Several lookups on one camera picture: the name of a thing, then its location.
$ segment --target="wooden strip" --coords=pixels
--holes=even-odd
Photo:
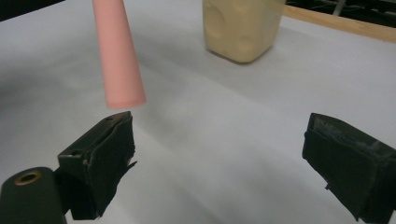
[[[311,11],[299,7],[285,6],[283,15],[300,21],[330,27],[355,35],[364,35],[375,39],[396,43],[396,28],[372,24],[365,21],[355,21],[325,13]]]

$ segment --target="white table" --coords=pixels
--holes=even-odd
[[[355,223],[302,159],[311,112],[396,147],[396,45],[283,18],[237,65],[205,50],[200,1],[126,1],[148,103],[136,167],[98,221]],[[0,181],[56,156],[106,108],[90,1],[0,23]]]

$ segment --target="beige block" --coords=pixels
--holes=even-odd
[[[274,43],[285,0],[203,0],[206,47],[250,63]]]

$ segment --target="pink cylinder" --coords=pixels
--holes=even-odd
[[[123,0],[92,0],[109,108],[146,102]]]

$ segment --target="pink tube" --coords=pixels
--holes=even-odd
[[[146,102],[123,0],[92,0],[109,108]]]

